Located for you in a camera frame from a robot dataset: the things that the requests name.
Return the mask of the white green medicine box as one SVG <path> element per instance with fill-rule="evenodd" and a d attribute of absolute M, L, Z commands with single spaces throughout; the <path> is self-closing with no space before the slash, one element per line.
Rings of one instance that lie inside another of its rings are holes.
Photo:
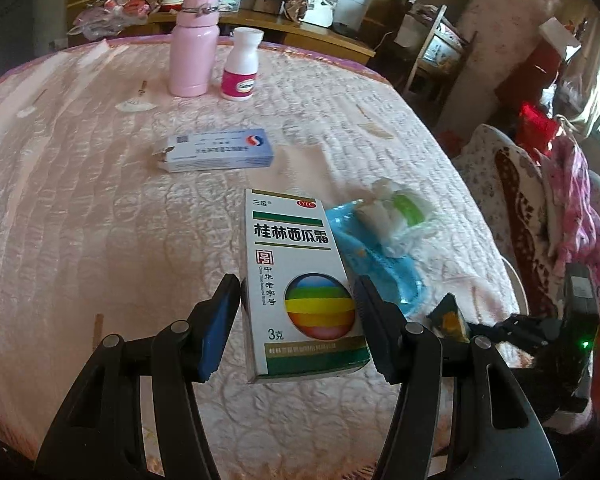
<path fill-rule="evenodd" d="M 250 382 L 354 372 L 370 360 L 322 203 L 245 192 L 245 354 Z"/>

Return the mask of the blue plastic wrapper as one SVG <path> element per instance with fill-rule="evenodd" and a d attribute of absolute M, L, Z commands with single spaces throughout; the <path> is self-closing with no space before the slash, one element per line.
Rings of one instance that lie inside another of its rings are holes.
<path fill-rule="evenodd" d="M 355 218 L 355 202 L 326 211 L 341 259 L 351 276 L 367 275 L 385 301 L 405 316 L 414 315 L 426 296 L 424 281 L 410 256 L 385 255 L 376 237 Z"/>

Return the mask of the pink quilted table cover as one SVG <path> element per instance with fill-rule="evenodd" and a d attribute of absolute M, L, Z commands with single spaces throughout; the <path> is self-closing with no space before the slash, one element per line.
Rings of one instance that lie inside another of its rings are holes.
<path fill-rule="evenodd" d="M 425 195 L 442 228 L 416 261 L 432 309 L 456 292 L 468 318 L 516 310 L 483 216 L 448 156 L 366 68 L 262 47 L 256 91 L 166 90 L 163 38 L 102 41 L 0 78 L 0 438 L 34 457 L 102 336 L 150 336 L 244 266 L 246 188 L 333 207 L 379 179 Z M 264 168 L 170 174 L 167 136 L 262 128 Z"/>

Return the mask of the blue white medicine box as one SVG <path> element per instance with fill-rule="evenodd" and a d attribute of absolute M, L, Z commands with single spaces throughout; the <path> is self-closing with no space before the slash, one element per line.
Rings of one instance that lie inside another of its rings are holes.
<path fill-rule="evenodd" d="M 152 156 L 160 169 L 175 174 L 264 168 L 274 153 L 265 131 L 255 128 L 174 134 L 158 141 Z"/>

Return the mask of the white pink-labelled pill bottle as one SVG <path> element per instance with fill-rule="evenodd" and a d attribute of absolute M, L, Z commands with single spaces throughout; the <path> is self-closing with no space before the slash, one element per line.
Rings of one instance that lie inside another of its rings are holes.
<path fill-rule="evenodd" d="M 236 27 L 233 49 L 228 55 L 221 79 L 222 97 L 233 101 L 251 98 L 259 69 L 258 47 L 263 39 L 260 29 Z"/>

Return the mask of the pink thermos bottle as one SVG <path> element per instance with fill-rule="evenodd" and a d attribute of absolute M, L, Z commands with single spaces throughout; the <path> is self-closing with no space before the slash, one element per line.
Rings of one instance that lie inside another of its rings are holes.
<path fill-rule="evenodd" d="M 171 32 L 168 88 L 193 98 L 208 91 L 220 36 L 219 0 L 184 0 Z"/>

